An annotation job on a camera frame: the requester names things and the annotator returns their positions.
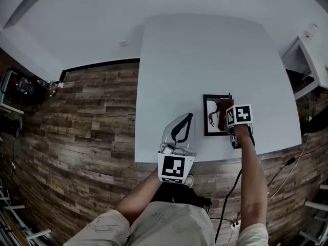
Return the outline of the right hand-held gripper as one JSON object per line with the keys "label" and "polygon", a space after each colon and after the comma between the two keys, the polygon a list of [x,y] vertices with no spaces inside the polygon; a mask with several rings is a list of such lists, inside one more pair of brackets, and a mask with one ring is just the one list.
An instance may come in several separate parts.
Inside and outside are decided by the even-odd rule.
{"label": "right hand-held gripper", "polygon": [[[228,99],[232,100],[230,92],[228,94]],[[252,143],[255,145],[252,124],[253,114],[251,105],[233,105],[226,110],[225,130],[230,134],[230,142],[233,149],[241,148],[239,140],[233,131],[233,128],[237,125],[244,125],[247,127]]]}

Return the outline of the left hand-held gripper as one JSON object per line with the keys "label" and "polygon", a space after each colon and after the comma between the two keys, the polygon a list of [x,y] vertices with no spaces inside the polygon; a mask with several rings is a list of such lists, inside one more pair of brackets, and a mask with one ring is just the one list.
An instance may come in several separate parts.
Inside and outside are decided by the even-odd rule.
{"label": "left hand-held gripper", "polygon": [[160,181],[185,183],[196,158],[193,113],[181,115],[166,126],[157,158]]}

